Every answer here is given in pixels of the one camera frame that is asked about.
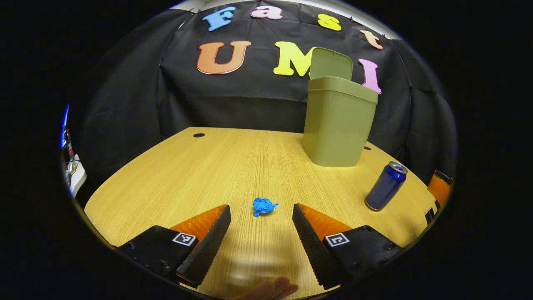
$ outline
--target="blue can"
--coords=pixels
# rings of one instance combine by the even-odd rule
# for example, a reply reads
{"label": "blue can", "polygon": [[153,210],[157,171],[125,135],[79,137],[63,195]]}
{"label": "blue can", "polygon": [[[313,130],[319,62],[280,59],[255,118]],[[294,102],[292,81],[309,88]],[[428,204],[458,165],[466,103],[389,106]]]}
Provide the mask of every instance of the blue can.
{"label": "blue can", "polygon": [[365,198],[368,207],[382,210],[392,200],[407,178],[407,168],[391,161],[383,168],[383,172]]}

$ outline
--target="wooden table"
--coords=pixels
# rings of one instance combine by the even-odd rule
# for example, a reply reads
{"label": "wooden table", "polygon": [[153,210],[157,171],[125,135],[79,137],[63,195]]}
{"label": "wooden table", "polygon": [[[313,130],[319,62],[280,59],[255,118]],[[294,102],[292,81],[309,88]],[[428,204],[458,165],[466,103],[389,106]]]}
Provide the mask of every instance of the wooden table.
{"label": "wooden table", "polygon": [[[193,137],[204,133],[203,137]],[[215,297],[238,295],[279,275],[300,286],[290,298],[324,292],[318,285],[292,222],[302,203],[349,226],[370,225],[400,246],[426,227],[434,207],[427,187],[408,172],[394,199],[380,212],[364,203],[388,154],[372,145],[355,167],[313,164],[301,133],[187,128],[139,155],[93,194],[85,212],[113,245],[120,246],[153,225],[171,227],[222,204],[231,225],[197,291]],[[253,216],[256,197],[279,206]]]}

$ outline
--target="hand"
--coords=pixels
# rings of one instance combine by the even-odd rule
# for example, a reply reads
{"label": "hand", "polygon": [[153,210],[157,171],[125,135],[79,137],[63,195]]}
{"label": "hand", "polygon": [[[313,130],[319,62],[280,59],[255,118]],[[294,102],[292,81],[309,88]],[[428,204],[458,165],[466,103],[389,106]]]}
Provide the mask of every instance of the hand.
{"label": "hand", "polygon": [[274,282],[265,280],[246,293],[226,300],[280,300],[298,290],[298,285],[291,284],[285,276],[277,277]]}

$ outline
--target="foam letter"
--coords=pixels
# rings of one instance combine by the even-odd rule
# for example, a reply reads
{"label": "foam letter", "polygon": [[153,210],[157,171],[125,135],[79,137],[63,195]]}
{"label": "foam letter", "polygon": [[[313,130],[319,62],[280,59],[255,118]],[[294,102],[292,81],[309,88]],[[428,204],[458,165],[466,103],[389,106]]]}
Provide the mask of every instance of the foam letter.
{"label": "foam letter", "polygon": [[377,86],[377,65],[366,59],[358,59],[358,61],[363,65],[363,71],[365,72],[365,83],[363,83],[362,86],[366,86],[367,88],[376,91],[378,94],[381,94],[381,89]]}
{"label": "foam letter", "polygon": [[383,46],[379,45],[376,41],[379,41],[379,38],[377,38],[376,36],[374,36],[371,32],[367,31],[367,30],[360,30],[360,32],[362,32],[365,37],[367,38],[367,41],[370,45],[372,45],[374,48],[377,48],[377,49],[380,49],[380,50],[383,50]]}
{"label": "foam letter", "polygon": [[272,20],[279,20],[281,16],[281,9],[275,6],[258,6],[250,15],[255,18],[269,18]]}
{"label": "foam letter", "polygon": [[246,47],[251,44],[252,43],[248,41],[231,42],[230,45],[233,46],[233,54],[231,60],[226,64],[217,64],[215,62],[216,54],[224,43],[203,44],[199,47],[201,52],[196,67],[200,72],[205,74],[225,74],[233,72],[243,64]]}
{"label": "foam letter", "polygon": [[319,14],[318,15],[318,24],[320,24],[322,27],[329,28],[335,31],[341,30],[341,25],[339,25],[339,21],[335,17],[331,17],[330,15],[326,14]]}
{"label": "foam letter", "polygon": [[276,42],[276,47],[279,48],[279,63],[274,68],[274,74],[291,76],[294,74],[294,70],[290,68],[290,62],[293,62],[294,68],[298,72],[298,75],[303,77],[305,72],[311,66],[311,56],[313,54],[313,47],[303,55],[302,51],[295,43],[291,42]]}
{"label": "foam letter", "polygon": [[207,16],[203,17],[202,20],[207,20],[209,22],[209,31],[213,31],[217,28],[220,28],[222,26],[225,26],[229,23],[231,23],[230,19],[233,17],[233,13],[230,11],[236,10],[237,8],[235,6],[226,7],[225,9],[216,11],[212,14],[208,14]]}

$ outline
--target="blue crumpled paper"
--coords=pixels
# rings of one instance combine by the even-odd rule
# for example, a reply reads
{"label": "blue crumpled paper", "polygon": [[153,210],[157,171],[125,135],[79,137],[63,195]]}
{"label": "blue crumpled paper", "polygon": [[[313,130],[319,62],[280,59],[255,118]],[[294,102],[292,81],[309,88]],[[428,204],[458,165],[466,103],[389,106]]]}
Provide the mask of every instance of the blue crumpled paper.
{"label": "blue crumpled paper", "polygon": [[258,217],[259,214],[268,214],[269,212],[273,211],[274,208],[276,208],[277,206],[277,203],[272,204],[272,202],[267,198],[257,197],[254,200],[254,217]]}

